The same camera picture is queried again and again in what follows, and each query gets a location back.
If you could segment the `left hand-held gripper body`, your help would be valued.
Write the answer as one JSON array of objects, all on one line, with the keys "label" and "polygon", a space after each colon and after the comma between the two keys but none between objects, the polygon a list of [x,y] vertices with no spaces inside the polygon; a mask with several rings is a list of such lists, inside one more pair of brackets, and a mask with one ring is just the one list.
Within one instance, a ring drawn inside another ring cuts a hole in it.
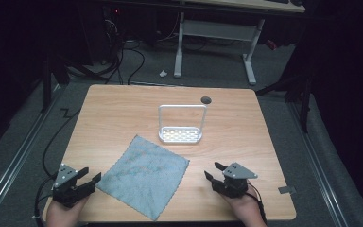
[{"label": "left hand-held gripper body", "polygon": [[66,164],[60,165],[56,181],[52,188],[54,201],[61,203],[65,207],[72,208],[78,201],[95,192],[94,187],[77,185],[77,173],[78,170]]}]

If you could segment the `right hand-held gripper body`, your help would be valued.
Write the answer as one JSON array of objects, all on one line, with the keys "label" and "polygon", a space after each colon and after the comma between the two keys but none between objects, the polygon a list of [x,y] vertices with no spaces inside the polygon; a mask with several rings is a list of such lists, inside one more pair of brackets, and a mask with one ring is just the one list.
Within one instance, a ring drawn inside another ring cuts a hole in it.
[{"label": "right hand-held gripper body", "polygon": [[258,175],[237,162],[231,163],[221,171],[224,180],[211,183],[217,193],[229,198],[241,198],[248,190],[248,179],[256,179]]}]

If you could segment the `grey-blue cloth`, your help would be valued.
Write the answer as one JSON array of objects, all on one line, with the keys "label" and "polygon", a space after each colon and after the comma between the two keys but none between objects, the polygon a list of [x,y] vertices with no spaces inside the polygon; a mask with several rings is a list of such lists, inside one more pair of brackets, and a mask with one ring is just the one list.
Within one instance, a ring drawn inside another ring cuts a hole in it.
[{"label": "grey-blue cloth", "polygon": [[157,220],[188,166],[186,158],[135,135],[96,187],[147,218]]}]

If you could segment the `white towel rack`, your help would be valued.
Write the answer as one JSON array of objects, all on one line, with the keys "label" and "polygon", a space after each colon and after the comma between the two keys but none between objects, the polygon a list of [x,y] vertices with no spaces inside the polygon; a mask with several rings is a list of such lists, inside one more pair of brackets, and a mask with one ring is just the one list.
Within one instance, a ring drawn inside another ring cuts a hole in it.
[{"label": "white towel rack", "polygon": [[165,144],[199,143],[207,114],[204,104],[164,104],[158,107],[158,136]]}]

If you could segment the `person's left hand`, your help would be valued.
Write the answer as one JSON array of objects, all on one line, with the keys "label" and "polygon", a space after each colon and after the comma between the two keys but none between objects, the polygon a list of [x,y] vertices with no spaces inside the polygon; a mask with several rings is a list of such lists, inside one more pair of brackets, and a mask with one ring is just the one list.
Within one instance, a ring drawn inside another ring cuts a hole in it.
[{"label": "person's left hand", "polygon": [[46,227],[76,227],[81,211],[89,198],[78,201],[72,208],[51,201],[46,214]]}]

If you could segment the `person's right hand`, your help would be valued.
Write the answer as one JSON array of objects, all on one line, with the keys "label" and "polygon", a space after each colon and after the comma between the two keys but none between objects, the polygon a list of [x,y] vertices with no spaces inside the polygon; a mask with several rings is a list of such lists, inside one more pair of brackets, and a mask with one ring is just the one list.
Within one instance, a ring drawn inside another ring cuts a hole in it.
[{"label": "person's right hand", "polygon": [[248,187],[247,193],[248,195],[241,198],[232,199],[224,195],[222,198],[232,207],[233,213],[245,227],[267,227],[256,201],[257,195],[251,186]]}]

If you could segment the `black metal stand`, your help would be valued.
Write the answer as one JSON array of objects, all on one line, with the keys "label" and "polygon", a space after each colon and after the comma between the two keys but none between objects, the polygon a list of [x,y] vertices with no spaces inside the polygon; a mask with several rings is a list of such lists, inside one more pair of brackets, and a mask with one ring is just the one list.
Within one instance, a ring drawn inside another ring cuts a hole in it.
[{"label": "black metal stand", "polygon": [[308,132],[309,99],[315,66],[315,60],[290,60],[277,82],[255,92],[258,96],[263,96],[271,91],[285,91],[286,102],[299,100],[301,102],[299,123],[304,132]]},{"label": "black metal stand", "polygon": [[80,73],[92,79],[104,80],[104,78],[102,78],[99,74],[94,73],[81,64],[70,61],[64,58],[64,56],[61,56],[55,52],[47,54],[46,61],[44,62],[43,66],[43,113],[48,110],[52,103],[52,78],[55,78],[59,85],[67,86],[69,84],[70,77],[67,73],[68,66],[77,69]]}]

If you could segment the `white desk with metal legs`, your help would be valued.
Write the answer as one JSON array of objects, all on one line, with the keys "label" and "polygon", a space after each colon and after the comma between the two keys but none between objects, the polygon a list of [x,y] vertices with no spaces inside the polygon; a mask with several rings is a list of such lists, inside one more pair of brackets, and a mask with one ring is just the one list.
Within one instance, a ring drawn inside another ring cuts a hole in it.
[{"label": "white desk with metal legs", "polygon": [[[304,13],[305,7],[302,4],[296,5],[293,0],[176,0],[181,7],[193,6],[194,4],[203,7],[228,7],[231,9],[249,9],[253,12],[273,13]],[[223,39],[231,41],[249,42],[251,45],[247,53],[242,55],[245,65],[248,83],[256,84],[256,78],[251,65],[251,58],[258,43],[265,17],[261,16],[255,26],[244,26],[231,23],[209,22],[198,19],[185,19],[184,10],[180,13],[178,49],[175,58],[174,77],[182,76],[183,38],[185,36]]]}]

